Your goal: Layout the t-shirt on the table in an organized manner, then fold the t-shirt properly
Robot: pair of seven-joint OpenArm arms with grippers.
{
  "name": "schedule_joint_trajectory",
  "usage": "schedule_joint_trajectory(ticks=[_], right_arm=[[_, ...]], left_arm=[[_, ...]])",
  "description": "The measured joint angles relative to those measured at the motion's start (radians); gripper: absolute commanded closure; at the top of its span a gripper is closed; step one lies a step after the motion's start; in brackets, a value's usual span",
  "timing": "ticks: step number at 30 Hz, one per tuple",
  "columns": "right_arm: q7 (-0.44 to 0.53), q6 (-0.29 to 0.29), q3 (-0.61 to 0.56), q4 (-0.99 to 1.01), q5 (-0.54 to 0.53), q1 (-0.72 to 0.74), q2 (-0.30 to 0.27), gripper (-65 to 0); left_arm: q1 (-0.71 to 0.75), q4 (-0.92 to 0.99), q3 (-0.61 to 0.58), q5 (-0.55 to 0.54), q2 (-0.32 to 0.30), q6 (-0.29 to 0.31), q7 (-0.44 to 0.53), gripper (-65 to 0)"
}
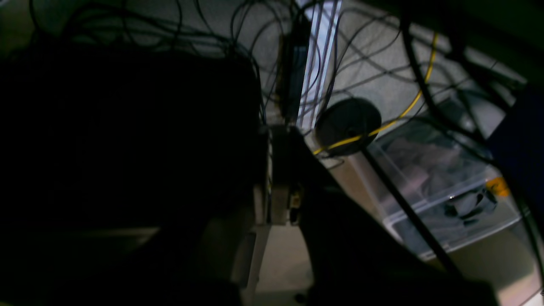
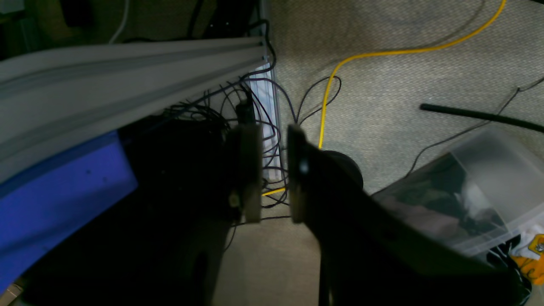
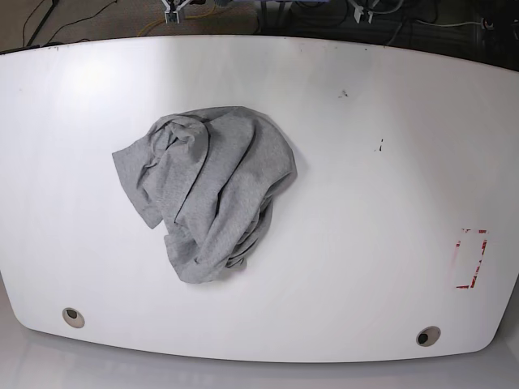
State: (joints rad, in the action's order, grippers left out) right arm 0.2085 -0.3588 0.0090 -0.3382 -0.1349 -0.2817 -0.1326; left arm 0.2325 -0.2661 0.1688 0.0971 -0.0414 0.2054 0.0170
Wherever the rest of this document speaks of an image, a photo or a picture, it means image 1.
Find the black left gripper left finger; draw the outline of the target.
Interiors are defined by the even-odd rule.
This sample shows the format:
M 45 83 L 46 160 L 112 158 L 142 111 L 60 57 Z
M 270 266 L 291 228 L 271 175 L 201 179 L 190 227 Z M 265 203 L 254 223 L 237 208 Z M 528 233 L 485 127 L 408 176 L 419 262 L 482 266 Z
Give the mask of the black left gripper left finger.
M 260 102 L 237 55 L 2 61 L 1 303 L 242 306 Z

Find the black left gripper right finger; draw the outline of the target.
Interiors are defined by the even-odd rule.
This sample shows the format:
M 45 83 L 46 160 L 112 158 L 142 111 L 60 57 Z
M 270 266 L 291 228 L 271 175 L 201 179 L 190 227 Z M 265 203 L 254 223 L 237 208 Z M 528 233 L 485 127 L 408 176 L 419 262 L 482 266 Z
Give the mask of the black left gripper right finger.
M 308 306 L 497 306 L 490 284 L 437 269 L 399 244 L 344 192 L 289 129 L 285 150 L 300 202 L 292 209 L 313 273 Z

